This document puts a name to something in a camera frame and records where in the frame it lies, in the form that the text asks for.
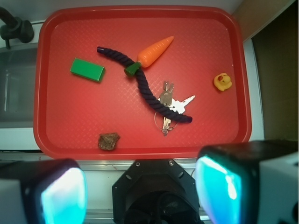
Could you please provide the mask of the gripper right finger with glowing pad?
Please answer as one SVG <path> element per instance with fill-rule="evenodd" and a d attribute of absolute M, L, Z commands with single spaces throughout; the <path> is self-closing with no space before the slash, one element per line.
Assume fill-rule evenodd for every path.
<path fill-rule="evenodd" d="M 214 224 L 296 224 L 299 143 L 256 140 L 203 147 L 195 184 Z"/>

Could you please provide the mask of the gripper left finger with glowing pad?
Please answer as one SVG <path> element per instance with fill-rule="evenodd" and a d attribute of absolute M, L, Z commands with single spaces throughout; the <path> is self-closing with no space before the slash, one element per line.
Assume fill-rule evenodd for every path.
<path fill-rule="evenodd" d="M 87 183 L 72 159 L 0 163 L 2 224 L 82 224 Z"/>

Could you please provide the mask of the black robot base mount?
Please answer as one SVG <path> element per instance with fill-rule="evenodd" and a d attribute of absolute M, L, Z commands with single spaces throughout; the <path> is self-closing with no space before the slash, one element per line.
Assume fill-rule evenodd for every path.
<path fill-rule="evenodd" d="M 116 224 L 201 224 L 195 179 L 174 160 L 136 160 L 112 186 Z"/>

